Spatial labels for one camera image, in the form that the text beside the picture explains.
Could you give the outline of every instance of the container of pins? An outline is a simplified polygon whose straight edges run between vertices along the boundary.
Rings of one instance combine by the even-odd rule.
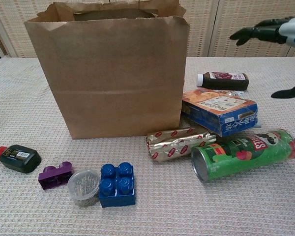
[[[73,202],[80,207],[94,205],[98,201],[99,181],[99,174],[93,170],[74,173],[67,184]]]

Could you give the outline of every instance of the blue box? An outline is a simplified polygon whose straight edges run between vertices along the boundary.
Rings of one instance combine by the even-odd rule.
[[[99,201],[102,207],[121,207],[135,204],[133,166],[128,162],[118,167],[105,164],[101,168]]]
[[[221,137],[252,128],[258,122],[256,102],[206,88],[185,92],[181,112]]]

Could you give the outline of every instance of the table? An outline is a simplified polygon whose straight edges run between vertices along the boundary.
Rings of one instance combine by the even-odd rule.
[[[295,58],[187,58],[184,89],[207,71],[245,72],[262,130],[295,136],[295,98],[270,98],[295,86]],[[30,174],[0,163],[0,235],[295,236],[295,159],[201,183],[189,157],[153,162],[144,137],[72,140],[37,59],[0,59],[0,146],[12,144],[42,162]],[[62,161],[76,171],[130,162],[136,205],[79,208],[66,186],[43,191],[38,174]]]

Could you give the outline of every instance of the beige wall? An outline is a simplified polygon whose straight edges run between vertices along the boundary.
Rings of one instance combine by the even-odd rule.
[[[66,2],[96,0],[66,0]],[[43,11],[53,0],[0,0],[0,23],[18,57],[36,57],[23,22]],[[285,57],[295,49],[258,40],[237,47],[229,36],[259,21],[295,16],[295,0],[180,0],[190,23],[190,57]]]

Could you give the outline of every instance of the green container label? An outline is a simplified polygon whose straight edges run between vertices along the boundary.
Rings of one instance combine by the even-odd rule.
[[[206,162],[208,179],[295,158],[295,139],[285,130],[198,148]]]

